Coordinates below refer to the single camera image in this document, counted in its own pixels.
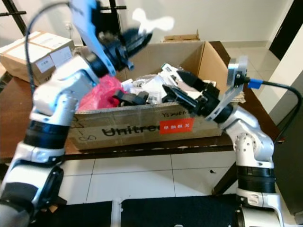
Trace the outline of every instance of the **open cardboard box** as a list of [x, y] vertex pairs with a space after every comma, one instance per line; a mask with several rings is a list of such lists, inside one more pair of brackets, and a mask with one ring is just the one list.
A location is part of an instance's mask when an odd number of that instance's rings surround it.
[[[209, 42], [150, 44], [131, 61], [135, 69], [119, 72], [120, 81], [158, 73], [161, 65], [167, 62], [201, 79], [216, 81], [221, 94], [227, 89], [227, 67]], [[77, 112], [69, 138], [78, 149], [92, 149], [211, 137], [221, 133], [216, 123], [207, 122], [203, 117], [191, 118], [188, 111], [176, 103], [163, 103]]]

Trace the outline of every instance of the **wall baseboard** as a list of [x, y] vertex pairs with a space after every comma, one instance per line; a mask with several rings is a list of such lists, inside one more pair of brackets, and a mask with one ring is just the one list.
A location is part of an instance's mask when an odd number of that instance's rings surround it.
[[225, 48], [237, 48], [237, 47], [266, 47], [268, 41], [236, 41], [236, 42], [222, 42]]

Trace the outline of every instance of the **unitree logo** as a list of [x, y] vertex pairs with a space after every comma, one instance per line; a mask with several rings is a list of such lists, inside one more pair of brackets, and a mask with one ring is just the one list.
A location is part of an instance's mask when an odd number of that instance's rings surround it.
[[150, 125], [150, 126], [142, 126], [142, 127], [137, 127], [137, 126], [128, 126], [127, 128], [124, 129], [102, 129], [102, 132], [106, 136], [115, 136], [115, 135], [129, 135], [133, 133], [143, 133], [145, 131], [156, 131], [160, 130], [160, 126], [155, 126], [155, 125]]

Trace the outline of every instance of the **wooden table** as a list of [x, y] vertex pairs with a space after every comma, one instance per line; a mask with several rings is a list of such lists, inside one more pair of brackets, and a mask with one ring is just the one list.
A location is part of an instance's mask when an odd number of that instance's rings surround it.
[[[225, 64], [227, 64], [230, 57], [222, 44], [220, 42], [211, 42], [211, 44], [220, 54]], [[274, 140], [279, 134], [278, 128], [266, 113], [255, 94], [247, 87], [244, 88], [244, 93], [246, 103], [241, 104], [241, 106], [259, 120], [262, 130]], [[18, 78], [13, 78], [0, 93], [0, 163], [11, 161], [17, 143], [24, 138], [31, 108], [32, 98], [29, 84]], [[135, 144], [90, 150], [77, 150], [72, 142], [67, 139], [65, 158], [66, 160], [71, 160], [229, 150], [233, 150], [232, 141], [226, 134], [218, 137]], [[214, 194], [219, 194], [227, 190], [236, 179], [236, 168], [235, 165], [233, 165], [214, 188]]]

